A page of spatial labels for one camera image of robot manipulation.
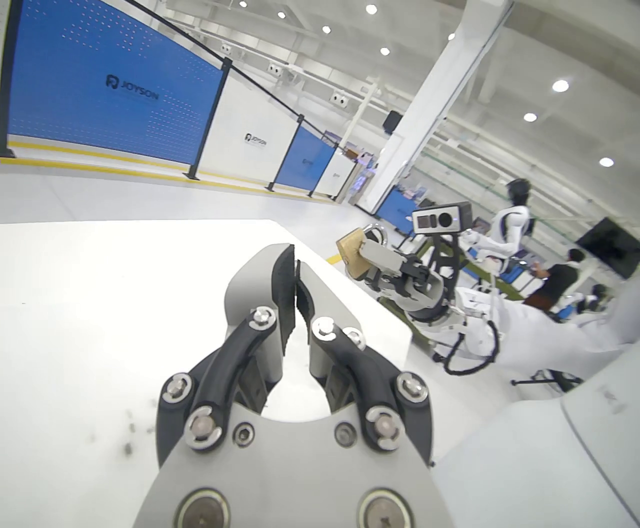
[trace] person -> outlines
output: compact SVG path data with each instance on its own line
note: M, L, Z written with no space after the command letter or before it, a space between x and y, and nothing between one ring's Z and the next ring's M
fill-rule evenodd
M545 283L527 297L522 304L548 312L578 280L580 263L584 260L584 253L577 249L569 251L566 264L556 264L549 269L540 268L535 262L532 266L533 275L544 279Z
M511 207L499 211L493 217L488 236L474 230L464 231L461 235L461 239L477 252L476 260L497 262L495 270L490 269L492 266L487 269L494 275L504 271L509 258L518 252L522 236L527 231L531 220L527 206L531 192L529 180L524 178L512 180L507 184L507 192Z

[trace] black post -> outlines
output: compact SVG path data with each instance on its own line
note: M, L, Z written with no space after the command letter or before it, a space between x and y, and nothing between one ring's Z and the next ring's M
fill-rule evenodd
M331 158L329 158L329 163L331 163L331 160L333 159L333 156L335 155L336 150L338 150L338 143L333 144L333 154L331 155ZM322 176L324 176L324 170L322 171L322 174L320 174L320 178L318 178L318 181L316 182L314 188L309 191L309 194L307 195L309 198L313 198L313 193L316 190L316 187L318 187L318 184L320 183Z
M287 159L287 156L289 155L289 151L291 150L291 147L293 145L293 141L296 139L296 136L298 135L298 130L300 130L300 127L302 126L302 121L305 120L305 117L300 114L298 115L298 127L296 128L296 131L293 134L293 137L291 138L291 142L289 144L289 146L287 147L287 152L285 153L284 157L282 158L282 163L280 163L280 166L278 167L278 172L276 172L276 177L273 179L273 182L271 182L269 185L267 185L265 187L265 189L267 189L268 191L273 192L273 184L276 182L276 180L278 179L278 176L280 175L280 171L282 170L282 166L284 165L285 160Z
M2 55L2 78L0 79L0 157L15 157L8 148L9 140L9 105L11 102L11 78L13 62L15 60L15 46L18 40L18 28L22 15L22 0L12 0L9 7L9 18L6 22L4 34L4 49Z
M200 165L200 158L202 157L202 152L204 151L204 145L207 143L207 137L209 135L209 129L211 128L211 124L213 123L213 116L216 114L216 109L218 108L218 103L220 102L220 97L222 96L222 90L225 87L225 83L227 82L227 77L229 76L229 71L231 69L232 60L229 57L224 57L222 59L222 77L220 78L220 84L218 85L218 92L213 100L213 104L211 105L211 111L209 112L209 118L207 119L207 125L204 129L204 134L202 134L202 139L200 140L200 146L198 147L198 154L196 154L196 161L193 162L193 165L189 167L189 171L185 172L184 175L189 180L199 180L196 176L196 172L198 171L198 166Z

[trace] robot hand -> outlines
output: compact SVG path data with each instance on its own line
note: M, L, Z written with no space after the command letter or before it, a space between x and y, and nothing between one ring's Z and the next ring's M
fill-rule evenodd
M330 416L262 418L300 310ZM229 283L222 346L162 388L160 472L134 528L452 528L429 474L424 381L365 343L356 317L289 244Z
M470 246L474 246L480 242L480 238L482 238L482 235L478 231L474 231L472 229L467 229L460 234L460 239Z

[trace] white table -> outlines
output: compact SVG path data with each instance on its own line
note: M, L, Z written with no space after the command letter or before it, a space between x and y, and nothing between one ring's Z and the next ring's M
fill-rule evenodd
M163 381L220 346L229 280L283 242L402 368L409 329L272 221L0 225L0 525L130 526L157 474ZM263 413L274 419L329 414L297 323Z

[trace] speaker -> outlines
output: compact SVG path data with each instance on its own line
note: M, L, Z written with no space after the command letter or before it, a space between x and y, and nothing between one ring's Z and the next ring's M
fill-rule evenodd
M382 123L382 128L384 128L385 133L389 135L393 134L400 122L400 119L402 119L402 114L400 114L400 112L396 112L395 110L389 112L387 119Z
M340 92L334 92L329 101L340 108L347 108L347 105L349 104L349 98Z
M473 214L469 202L433 205L412 213L413 232L417 235L444 235L462 233L471 229Z

